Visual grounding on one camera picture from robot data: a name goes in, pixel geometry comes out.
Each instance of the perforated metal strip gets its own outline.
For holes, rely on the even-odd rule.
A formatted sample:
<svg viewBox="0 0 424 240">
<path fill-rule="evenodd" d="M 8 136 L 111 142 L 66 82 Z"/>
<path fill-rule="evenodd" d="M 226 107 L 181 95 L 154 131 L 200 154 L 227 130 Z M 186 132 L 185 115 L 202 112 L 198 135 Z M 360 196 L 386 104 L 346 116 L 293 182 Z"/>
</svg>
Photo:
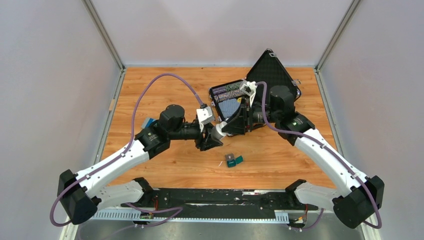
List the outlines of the perforated metal strip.
<svg viewBox="0 0 424 240">
<path fill-rule="evenodd" d="M 98 211 L 91 219 L 94 220 L 120 220 L 120 221 L 142 221 L 140 212 L 134 209 L 107 208 Z M 166 217 L 154 217 L 149 222 L 159 222 Z M 275 211 L 275 218 L 194 218 L 175 217 L 170 222 L 190 222 L 190 223 L 259 223 L 259 224 L 288 224 L 289 215 L 286 212 Z"/>
</svg>

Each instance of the white wall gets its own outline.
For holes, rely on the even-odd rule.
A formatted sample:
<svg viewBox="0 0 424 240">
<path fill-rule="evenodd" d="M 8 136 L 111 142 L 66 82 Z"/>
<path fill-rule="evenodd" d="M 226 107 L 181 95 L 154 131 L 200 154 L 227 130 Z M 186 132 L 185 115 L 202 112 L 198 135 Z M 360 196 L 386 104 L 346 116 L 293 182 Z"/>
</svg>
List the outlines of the white wall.
<svg viewBox="0 0 424 240">
<path fill-rule="evenodd" d="M 423 238 L 422 0 L 363 0 L 322 70 L 347 158 L 385 182 L 384 240 Z"/>
<path fill-rule="evenodd" d="M 0 239 L 58 239 L 59 174 L 94 160 L 119 71 L 82 1 L 0 6 Z"/>
<path fill-rule="evenodd" d="M 351 0 L 93 0 L 126 65 L 318 63 Z"/>
</svg>

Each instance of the gray floor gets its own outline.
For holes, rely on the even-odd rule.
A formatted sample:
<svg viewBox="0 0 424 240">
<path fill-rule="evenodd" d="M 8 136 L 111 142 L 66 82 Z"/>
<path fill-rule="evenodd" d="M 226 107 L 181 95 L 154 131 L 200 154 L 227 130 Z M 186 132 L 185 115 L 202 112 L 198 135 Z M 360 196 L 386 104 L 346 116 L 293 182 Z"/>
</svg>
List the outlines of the gray floor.
<svg viewBox="0 0 424 240">
<path fill-rule="evenodd" d="M 318 214 L 309 213 L 312 224 Z M 115 231 L 133 225 L 128 221 L 91 220 L 80 227 L 83 240 L 363 240 L 360 230 L 344 226 L 332 213 L 325 213 L 312 230 L 295 232 L 281 224 L 168 222 L 160 226 L 130 228 L 109 238 Z"/>
</svg>

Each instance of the black case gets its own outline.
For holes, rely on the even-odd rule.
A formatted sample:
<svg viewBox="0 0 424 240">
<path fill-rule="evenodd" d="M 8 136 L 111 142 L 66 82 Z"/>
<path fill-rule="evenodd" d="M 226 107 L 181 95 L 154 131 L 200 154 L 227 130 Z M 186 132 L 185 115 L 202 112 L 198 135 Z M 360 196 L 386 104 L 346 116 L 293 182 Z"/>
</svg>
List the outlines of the black case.
<svg viewBox="0 0 424 240">
<path fill-rule="evenodd" d="M 267 91 L 266 91 L 266 104 L 269 103 L 270 100 L 270 89 L 276 85 L 283 85 L 288 87 L 290 93 L 293 94 L 294 100 L 296 101 L 302 95 L 301 90 L 297 86 L 296 82 L 293 81 L 292 77 L 289 75 L 287 70 L 281 64 L 280 60 L 277 58 L 277 55 L 271 50 L 267 48 L 260 58 L 256 61 L 250 71 L 247 73 L 244 78 L 249 82 L 266 82 Z M 219 108 L 218 102 L 215 101 L 215 95 L 213 90 L 216 88 L 224 87 L 226 85 L 230 85 L 233 83 L 241 82 L 243 79 L 235 80 L 232 82 L 228 82 L 225 84 L 221 84 L 218 86 L 213 86 L 209 88 L 209 96 L 212 99 L 213 105 L 215 106 L 216 112 L 219 115 L 219 121 L 224 121 L 224 115 Z M 264 87 L 259 85 L 256 89 L 256 96 L 254 97 L 254 102 L 262 103 L 262 94 L 264 91 Z"/>
</svg>

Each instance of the wooden table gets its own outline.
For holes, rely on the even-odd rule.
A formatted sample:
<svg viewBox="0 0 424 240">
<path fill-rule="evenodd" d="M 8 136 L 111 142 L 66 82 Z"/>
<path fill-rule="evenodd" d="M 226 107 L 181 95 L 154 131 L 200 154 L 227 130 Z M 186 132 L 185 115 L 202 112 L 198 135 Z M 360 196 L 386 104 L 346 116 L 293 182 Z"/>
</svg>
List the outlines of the wooden table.
<svg viewBox="0 0 424 240">
<path fill-rule="evenodd" d="M 130 139 L 130 122 L 135 102 L 146 85 L 157 75 L 174 73 L 187 80 L 201 99 L 211 103 L 208 89 L 243 78 L 249 67 L 130 67 L 125 75 L 102 159 L 116 152 Z M 312 68 L 288 68 L 299 79 L 302 96 L 296 110 L 309 118 L 325 139 L 335 147 L 321 94 Z M 158 118 L 170 104 L 181 105 L 185 118 L 192 120 L 199 107 L 190 90 L 178 79 L 165 76 L 157 80 L 141 100 L 135 132 L 145 118 Z M 174 140 L 168 150 L 140 164 L 111 184 L 123 184 L 144 177 L 156 188 L 284 189 L 297 179 L 334 188 L 321 169 L 276 132 L 263 127 L 244 136 L 225 137 L 224 146 L 200 152 L 193 140 Z M 244 162 L 228 168 L 224 155 L 243 156 Z"/>
</svg>

